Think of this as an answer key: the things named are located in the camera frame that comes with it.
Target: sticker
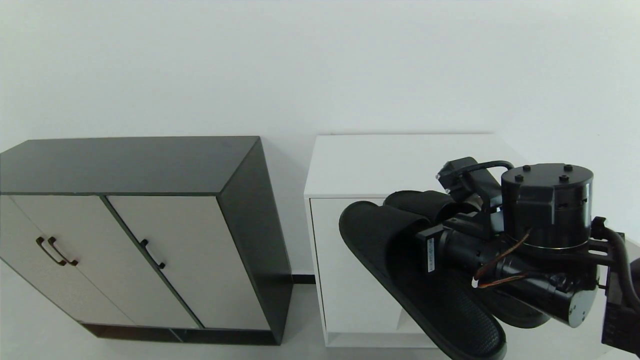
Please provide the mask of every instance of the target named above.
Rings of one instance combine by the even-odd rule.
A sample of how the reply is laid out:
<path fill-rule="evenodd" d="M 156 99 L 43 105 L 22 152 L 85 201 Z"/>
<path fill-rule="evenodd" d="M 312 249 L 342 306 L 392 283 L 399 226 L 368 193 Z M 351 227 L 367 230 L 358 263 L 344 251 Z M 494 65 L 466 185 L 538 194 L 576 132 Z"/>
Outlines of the sticker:
<path fill-rule="evenodd" d="M 427 240 L 427 272 L 436 270 L 436 253 L 433 246 L 433 239 Z"/>

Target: black door handle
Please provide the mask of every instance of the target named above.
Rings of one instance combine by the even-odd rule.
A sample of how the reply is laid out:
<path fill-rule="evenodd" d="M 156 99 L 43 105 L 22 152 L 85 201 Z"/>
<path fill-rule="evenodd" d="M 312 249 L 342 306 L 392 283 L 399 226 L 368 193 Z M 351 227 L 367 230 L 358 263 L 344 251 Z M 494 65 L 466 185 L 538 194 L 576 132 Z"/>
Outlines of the black door handle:
<path fill-rule="evenodd" d="M 58 250 L 58 248 L 53 245 L 54 242 L 56 242 L 56 238 L 54 238 L 53 236 L 51 236 L 47 242 L 49 243 L 49 245 L 51 245 L 51 247 L 58 253 L 58 255 L 60 255 L 61 258 L 63 258 L 64 260 L 67 260 L 67 262 L 69 263 L 69 265 L 71 266 L 76 266 L 78 265 L 78 260 L 73 260 L 73 261 L 69 261 L 69 259 L 67 259 L 61 252 L 60 250 Z"/>
<path fill-rule="evenodd" d="M 42 251 L 44 251 L 45 254 L 47 254 L 47 256 L 49 256 L 49 258 L 51 258 L 53 260 L 54 263 L 60 265 L 60 266 L 65 266 L 67 264 L 66 261 L 64 260 L 56 260 L 53 256 L 51 256 L 51 254 L 47 251 L 47 249 L 44 248 L 44 246 L 42 246 L 42 243 L 44 242 L 44 238 L 43 237 L 39 237 L 36 239 L 36 244 L 38 244 L 38 246 L 42 249 Z"/>
<path fill-rule="evenodd" d="M 147 250 L 147 245 L 148 245 L 148 244 L 149 244 L 149 241 L 148 241 L 147 239 L 143 239 L 143 240 L 140 242 L 140 245 L 142 246 L 142 249 L 147 253 L 147 256 L 148 256 L 151 260 L 153 260 L 153 258 L 152 258 L 152 256 L 151 256 L 151 254 L 149 254 L 149 250 Z M 154 264 L 156 264 L 156 266 L 157 266 L 157 267 L 158 267 L 158 269 L 160 269 L 160 270 L 164 269 L 164 267 L 166 266 L 166 264 L 165 264 L 165 263 L 160 263 L 160 264 L 158 264 L 158 263 L 156 263 L 156 261 L 155 261 L 155 260 L 153 260 L 153 262 L 154 262 Z"/>

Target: floor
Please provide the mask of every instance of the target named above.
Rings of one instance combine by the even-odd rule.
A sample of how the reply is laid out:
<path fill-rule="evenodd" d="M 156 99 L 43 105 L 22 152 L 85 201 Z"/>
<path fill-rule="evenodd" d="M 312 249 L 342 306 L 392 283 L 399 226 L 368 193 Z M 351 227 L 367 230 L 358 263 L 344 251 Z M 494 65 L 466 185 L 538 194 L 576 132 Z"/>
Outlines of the floor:
<path fill-rule="evenodd" d="M 284 342 L 279 347 L 147 343 L 98 339 L 78 326 L 4 263 L 0 266 L 0 359 L 2 360 L 162 360 L 162 359 L 309 359 L 309 360 L 446 360 L 438 350 L 394 348 L 326 348 L 318 311 L 316 287 L 296 285 Z M 518 351 L 510 342 L 506 359 L 544 360 L 548 341 L 535 345 L 531 337 Z M 539 347 L 541 356 L 532 349 Z M 637 360 L 612 350 L 599 360 Z"/>

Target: cabinet door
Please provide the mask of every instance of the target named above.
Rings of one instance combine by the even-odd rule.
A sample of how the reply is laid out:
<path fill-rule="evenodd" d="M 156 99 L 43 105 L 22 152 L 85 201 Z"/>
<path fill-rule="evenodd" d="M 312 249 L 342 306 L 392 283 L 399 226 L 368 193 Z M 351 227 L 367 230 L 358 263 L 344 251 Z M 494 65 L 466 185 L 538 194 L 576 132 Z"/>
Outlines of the cabinet door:
<path fill-rule="evenodd" d="M 135 325 L 197 324 L 97 196 L 15 196 L 16 204 Z"/>
<path fill-rule="evenodd" d="M 316 256 L 328 332 L 424 334 L 345 245 L 338 220 L 349 204 L 384 199 L 311 199 Z"/>
<path fill-rule="evenodd" d="M 41 232 L 9 196 L 0 197 L 0 256 L 27 282 L 72 318 L 89 323 L 134 325 L 77 268 L 59 266 L 37 244 Z M 45 241 L 56 260 L 61 258 Z"/>
<path fill-rule="evenodd" d="M 205 327 L 269 329 L 215 197 L 109 201 Z"/>

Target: cabinet top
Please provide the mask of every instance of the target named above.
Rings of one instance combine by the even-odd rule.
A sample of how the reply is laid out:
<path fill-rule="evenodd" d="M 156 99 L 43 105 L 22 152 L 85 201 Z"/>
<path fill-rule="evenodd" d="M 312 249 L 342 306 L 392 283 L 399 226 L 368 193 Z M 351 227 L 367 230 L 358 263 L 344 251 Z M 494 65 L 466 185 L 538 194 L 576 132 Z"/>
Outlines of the cabinet top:
<path fill-rule="evenodd" d="M 316 138 L 305 197 L 384 198 L 399 190 L 436 190 L 436 174 L 449 160 L 526 161 L 499 136 L 323 135 Z M 502 168 L 490 169 L 498 180 Z"/>
<path fill-rule="evenodd" d="M 28 140 L 0 154 L 0 193 L 216 195 L 258 136 Z"/>

